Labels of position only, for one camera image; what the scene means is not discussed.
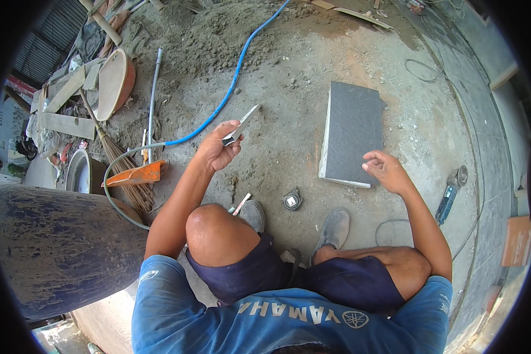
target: orange dustpan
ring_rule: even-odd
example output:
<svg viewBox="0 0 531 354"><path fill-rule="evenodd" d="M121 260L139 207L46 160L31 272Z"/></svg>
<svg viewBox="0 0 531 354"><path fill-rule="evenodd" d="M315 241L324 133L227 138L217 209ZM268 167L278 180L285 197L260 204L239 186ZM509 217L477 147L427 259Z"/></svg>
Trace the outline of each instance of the orange dustpan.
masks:
<svg viewBox="0 0 531 354"><path fill-rule="evenodd" d="M167 170L165 160L152 162L146 166L128 169L106 180L108 187L141 185L154 183L161 179L161 175Z"/></svg>

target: knee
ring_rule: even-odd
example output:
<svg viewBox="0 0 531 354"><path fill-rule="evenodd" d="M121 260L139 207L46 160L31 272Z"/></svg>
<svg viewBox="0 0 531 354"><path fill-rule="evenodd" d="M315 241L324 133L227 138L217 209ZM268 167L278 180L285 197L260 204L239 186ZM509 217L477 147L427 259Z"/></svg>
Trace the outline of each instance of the knee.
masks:
<svg viewBox="0 0 531 354"><path fill-rule="evenodd" d="M421 252L411 247L399 247L401 257L405 260L408 271L416 277L425 280L431 276L431 263Z"/></svg>
<svg viewBox="0 0 531 354"><path fill-rule="evenodd" d="M208 234L205 232L209 227L216 228L219 218L224 218L227 211L219 204L206 204L193 210L187 218L187 238L197 235Z"/></svg>

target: corrugated roof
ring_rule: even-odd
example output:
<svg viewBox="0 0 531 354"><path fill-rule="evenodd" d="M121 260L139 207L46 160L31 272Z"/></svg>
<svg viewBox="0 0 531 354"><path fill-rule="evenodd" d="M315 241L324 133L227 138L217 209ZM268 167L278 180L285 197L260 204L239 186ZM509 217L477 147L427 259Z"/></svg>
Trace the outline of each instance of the corrugated roof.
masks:
<svg viewBox="0 0 531 354"><path fill-rule="evenodd" d="M55 1L28 36L14 68L43 84L64 61L85 20L85 8L78 0Z"/></svg>

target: blue hose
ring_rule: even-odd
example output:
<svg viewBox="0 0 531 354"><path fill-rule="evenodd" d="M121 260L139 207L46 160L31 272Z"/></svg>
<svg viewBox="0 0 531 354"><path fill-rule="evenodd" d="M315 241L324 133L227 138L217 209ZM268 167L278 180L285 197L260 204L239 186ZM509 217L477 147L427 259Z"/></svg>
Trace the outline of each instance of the blue hose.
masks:
<svg viewBox="0 0 531 354"><path fill-rule="evenodd" d="M211 116L208 117L208 119L203 123L201 124L200 127L198 127L195 131L193 131L191 134L187 135L186 137L183 137L183 138L180 138L178 140L174 140L172 142L165 142L165 145L176 145L176 144L181 144L181 143L184 143L186 142L187 140L190 140L192 139L194 136L196 136L198 133L200 133L201 131L203 131L212 121L213 119L218 116L219 112L222 110L222 108L224 107L224 105L228 102L228 99L230 98L231 94L232 94L232 91L234 91L234 86L236 86L236 81L238 81L238 75L240 74L240 68L242 67L242 63L244 62L244 56L246 55L246 51L248 50L248 47L250 46L250 42L252 41L252 39L254 39L254 37L256 36L256 34L261 31L265 26L269 25L269 23L271 21L273 21L274 18L276 18L279 13L281 11L283 11L283 9L285 8L285 6L290 2L290 0L287 0L283 5L281 5L281 7L279 8L279 10L277 10L277 12L275 14L273 14L273 16L271 16L269 18L269 20L267 20L266 22L264 22L260 27L258 27L254 33L252 33L250 35L250 37L248 38L248 40L246 41L246 44L244 45L244 48L242 48L242 52L240 54L240 59L238 60L238 65L236 66L236 71L234 71L234 78L232 79L232 83L230 84L230 87L228 88L228 92L227 92L227 95L224 96L224 98L222 99L222 102L220 102L219 106L214 110L214 112L212 112Z"/></svg>
<svg viewBox="0 0 531 354"><path fill-rule="evenodd" d="M198 135L198 133L203 131L216 118L216 116L218 116L218 114L220 113L220 111L222 110L222 108L228 102L228 99L232 95L232 91L234 91L234 86L236 86L236 81L238 80L238 75L240 74L240 68L242 67L242 63L244 62L244 56L246 55L246 51L248 50L248 47L250 46L250 42L252 41L252 39L254 39L256 34L258 34L258 32L260 32L265 26L269 25L269 23L271 21L273 21L274 18L276 18L281 13L281 11L283 11L285 6L287 6L287 4L289 2L290 2L290 0L285 1L283 3L283 5L281 5L279 10L277 10L275 12L275 14L273 14L273 16L271 16L269 18L269 20L264 22L260 27L258 27L249 36L248 40L246 41L246 44L244 45L244 48L242 48L242 52L240 54L240 59L238 60L238 65L236 66L236 70L234 71L234 77L232 78L232 83L230 84L230 87L228 88L228 92L227 92L226 96L224 96L224 98L220 102L219 106L214 110L214 112L212 112L211 116L208 117L208 119L203 124L201 124L195 131L193 131L191 134L187 135L186 137L183 137L183 138L180 138L180 139L177 139L177 140L173 140L173 141L170 141L170 142L155 143L155 144L151 144L151 145L140 146L140 147L137 147L137 148L132 149L130 151L127 151L127 152L121 154L119 157L117 157L108 166L108 168L106 169L106 172L104 173L104 192L106 193L106 198L108 198L110 204L112 204L114 209L116 209L116 211L118 211L120 213L120 215L124 216L129 222L133 223L134 225L137 225L138 227L141 227L142 229L149 230L149 226L146 226L144 224L138 223L137 221L135 221L131 217L127 216L112 200L112 196L108 192L107 180L108 180L108 174L110 173L110 171L112 171L112 168L113 168L114 164L116 162L120 161L121 159L123 159L124 157L126 157L126 156L128 156L128 155L130 155L130 154L132 154L134 152L140 151L142 149L151 148L151 147L158 147L158 146L164 146L164 145L177 145L177 144L184 143L184 142L194 138L196 135Z"/></svg>

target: man's left hand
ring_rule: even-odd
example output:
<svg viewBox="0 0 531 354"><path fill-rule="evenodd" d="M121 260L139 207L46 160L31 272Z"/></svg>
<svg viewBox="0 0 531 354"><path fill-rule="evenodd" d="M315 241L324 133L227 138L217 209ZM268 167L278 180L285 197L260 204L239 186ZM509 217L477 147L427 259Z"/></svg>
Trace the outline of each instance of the man's left hand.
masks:
<svg viewBox="0 0 531 354"><path fill-rule="evenodd" d="M195 154L195 158L199 159L204 164L208 164L213 172L225 168L232 161L234 156L240 153L242 149L240 141L244 139L244 136L240 135L238 140L228 146L222 145L222 138L235 131L239 125L240 121L220 123L203 139Z"/></svg>

